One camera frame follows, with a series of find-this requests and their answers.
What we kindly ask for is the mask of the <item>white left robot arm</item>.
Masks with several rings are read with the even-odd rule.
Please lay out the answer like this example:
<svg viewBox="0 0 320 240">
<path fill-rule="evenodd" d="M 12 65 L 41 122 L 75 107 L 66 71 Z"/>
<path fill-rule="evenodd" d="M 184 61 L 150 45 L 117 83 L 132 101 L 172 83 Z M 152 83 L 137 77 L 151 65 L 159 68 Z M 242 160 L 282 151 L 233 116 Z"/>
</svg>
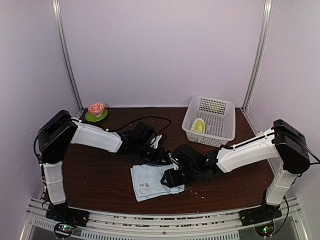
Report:
<svg viewBox="0 0 320 240">
<path fill-rule="evenodd" d="M 165 137 L 145 123 L 143 118 L 134 121 L 135 127 L 110 131 L 74 118 L 66 110 L 59 111 L 37 133 L 33 150 L 42 168 L 42 174 L 52 213 L 61 222 L 72 218 L 63 184 L 62 165 L 71 144 L 89 146 L 122 156 L 135 156 L 147 163 L 166 163 L 166 150 L 161 146 Z"/>
</svg>

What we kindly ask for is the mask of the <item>light blue towel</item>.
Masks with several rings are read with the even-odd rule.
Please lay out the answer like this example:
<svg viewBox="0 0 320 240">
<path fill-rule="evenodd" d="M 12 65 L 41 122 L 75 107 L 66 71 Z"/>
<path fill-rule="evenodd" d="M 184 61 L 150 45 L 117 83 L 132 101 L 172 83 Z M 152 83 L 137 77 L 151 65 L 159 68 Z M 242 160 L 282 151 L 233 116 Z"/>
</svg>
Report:
<svg viewBox="0 0 320 240">
<path fill-rule="evenodd" d="M 130 169 L 132 187 L 137 202 L 152 198 L 179 194 L 185 190 L 185 185 L 167 187 L 161 184 L 161 179 L 166 170 L 173 169 L 173 165 L 134 165 Z"/>
</svg>

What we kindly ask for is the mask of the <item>white plastic basket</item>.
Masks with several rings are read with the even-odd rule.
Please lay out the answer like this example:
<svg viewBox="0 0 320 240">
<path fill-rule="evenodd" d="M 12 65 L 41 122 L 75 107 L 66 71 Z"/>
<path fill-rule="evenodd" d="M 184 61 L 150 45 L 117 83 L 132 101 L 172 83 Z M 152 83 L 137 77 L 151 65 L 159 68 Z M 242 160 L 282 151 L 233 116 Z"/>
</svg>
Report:
<svg viewBox="0 0 320 240">
<path fill-rule="evenodd" d="M 194 122 L 202 120 L 204 132 L 192 130 Z M 195 95 L 184 116 L 182 129 L 190 142 L 220 147 L 235 139 L 236 109 L 226 100 Z"/>
</svg>

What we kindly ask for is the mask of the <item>green patterned towel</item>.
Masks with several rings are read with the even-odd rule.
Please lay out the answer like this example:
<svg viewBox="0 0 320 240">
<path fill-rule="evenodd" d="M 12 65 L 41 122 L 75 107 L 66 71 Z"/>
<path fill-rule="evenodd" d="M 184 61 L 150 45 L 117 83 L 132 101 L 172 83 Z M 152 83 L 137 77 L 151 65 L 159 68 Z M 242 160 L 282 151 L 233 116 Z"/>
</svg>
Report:
<svg viewBox="0 0 320 240">
<path fill-rule="evenodd" d="M 190 130 L 193 132 L 204 134 L 206 131 L 206 123 L 202 118 L 196 118 L 190 127 Z"/>
</svg>

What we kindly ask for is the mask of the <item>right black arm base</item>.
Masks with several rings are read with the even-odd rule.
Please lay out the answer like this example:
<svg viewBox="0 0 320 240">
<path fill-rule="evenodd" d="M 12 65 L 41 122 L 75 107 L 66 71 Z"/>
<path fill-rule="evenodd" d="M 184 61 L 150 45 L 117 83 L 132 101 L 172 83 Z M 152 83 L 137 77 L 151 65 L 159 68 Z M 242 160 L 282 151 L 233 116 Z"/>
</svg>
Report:
<svg viewBox="0 0 320 240">
<path fill-rule="evenodd" d="M 262 204 L 261 206 L 241 210 L 239 212 L 239 218 L 242 226 L 256 225 L 259 223 L 272 221 L 276 218 L 280 218 L 282 212 L 280 205 L 268 205 Z"/>
</svg>

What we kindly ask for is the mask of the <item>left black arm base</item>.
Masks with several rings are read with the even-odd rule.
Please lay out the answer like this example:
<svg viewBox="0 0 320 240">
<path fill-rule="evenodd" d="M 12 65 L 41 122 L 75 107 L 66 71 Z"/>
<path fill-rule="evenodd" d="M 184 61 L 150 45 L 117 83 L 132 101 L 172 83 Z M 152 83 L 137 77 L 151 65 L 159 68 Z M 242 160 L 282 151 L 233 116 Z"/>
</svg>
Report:
<svg viewBox="0 0 320 240">
<path fill-rule="evenodd" d="M 90 213 L 86 210 L 70 208 L 67 202 L 54 205 L 50 203 L 45 217 L 71 226 L 86 227 Z"/>
</svg>

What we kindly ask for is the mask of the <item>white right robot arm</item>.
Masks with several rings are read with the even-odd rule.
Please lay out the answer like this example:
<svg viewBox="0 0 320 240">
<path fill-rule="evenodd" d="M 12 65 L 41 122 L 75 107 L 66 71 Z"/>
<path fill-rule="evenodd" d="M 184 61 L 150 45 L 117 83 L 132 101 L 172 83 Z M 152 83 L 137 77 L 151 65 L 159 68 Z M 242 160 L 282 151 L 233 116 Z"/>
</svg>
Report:
<svg viewBox="0 0 320 240">
<path fill-rule="evenodd" d="M 232 146 L 221 145 L 206 155 L 184 144 L 167 156 L 173 168 L 164 172 L 160 182 L 169 188 L 197 178 L 211 179 L 217 172 L 225 174 L 262 160 L 280 158 L 280 169 L 265 191 L 263 205 L 256 210 L 261 221 L 268 220 L 276 212 L 296 178 L 311 166 L 305 136 L 282 119 L 249 140 Z"/>
</svg>

